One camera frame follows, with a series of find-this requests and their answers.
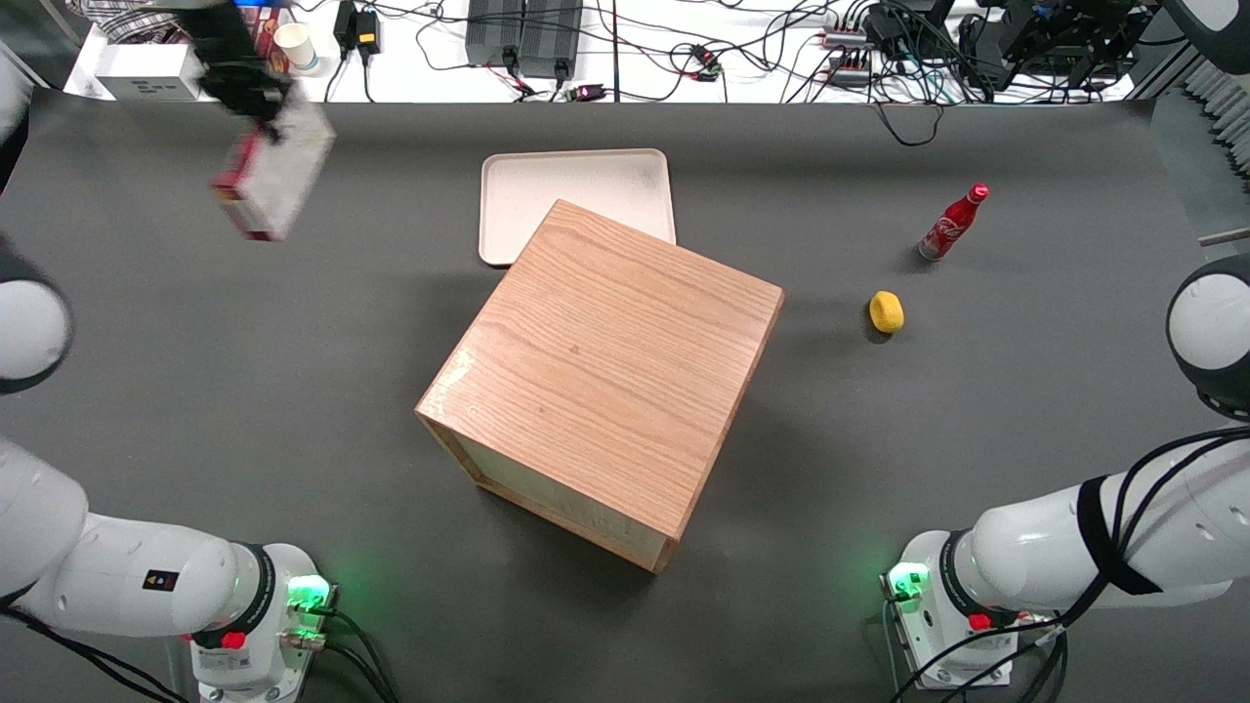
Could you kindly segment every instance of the white box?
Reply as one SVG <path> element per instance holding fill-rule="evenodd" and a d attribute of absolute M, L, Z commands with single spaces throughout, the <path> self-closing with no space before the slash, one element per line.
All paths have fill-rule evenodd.
<path fill-rule="evenodd" d="M 201 73 L 190 44 L 110 44 L 95 78 L 118 100 L 195 100 Z"/>

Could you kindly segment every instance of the wooden box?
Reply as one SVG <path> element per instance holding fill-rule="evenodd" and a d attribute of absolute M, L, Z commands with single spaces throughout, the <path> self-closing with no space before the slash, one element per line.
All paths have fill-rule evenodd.
<path fill-rule="evenodd" d="M 784 298 L 561 200 L 416 414 L 478 485 L 660 573 Z"/>

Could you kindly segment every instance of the red bottle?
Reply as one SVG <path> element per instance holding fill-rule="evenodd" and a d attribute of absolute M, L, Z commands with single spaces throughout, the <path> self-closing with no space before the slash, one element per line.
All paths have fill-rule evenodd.
<path fill-rule="evenodd" d="M 950 251 L 950 248 L 955 245 L 955 241 L 968 228 L 972 226 L 972 220 L 976 218 L 976 208 L 985 201 L 990 195 L 990 186 L 984 183 L 979 183 L 968 191 L 962 199 L 958 203 L 951 204 L 942 213 L 938 223 L 934 224 L 929 234 L 920 240 L 920 245 L 916 249 L 920 255 L 930 261 L 938 261 Z"/>

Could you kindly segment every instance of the white tray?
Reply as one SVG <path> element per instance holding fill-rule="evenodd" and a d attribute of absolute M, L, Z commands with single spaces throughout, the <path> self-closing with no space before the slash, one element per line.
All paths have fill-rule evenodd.
<path fill-rule="evenodd" d="M 478 255 L 491 266 L 511 265 L 556 200 L 678 243 L 661 151 L 496 154 L 481 165 Z"/>

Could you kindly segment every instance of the wood grain surface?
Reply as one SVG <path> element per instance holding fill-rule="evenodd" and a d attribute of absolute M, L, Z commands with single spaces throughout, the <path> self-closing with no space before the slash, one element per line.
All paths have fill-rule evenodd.
<path fill-rule="evenodd" d="M 558 201 L 416 413 L 675 540 L 784 298 Z"/>

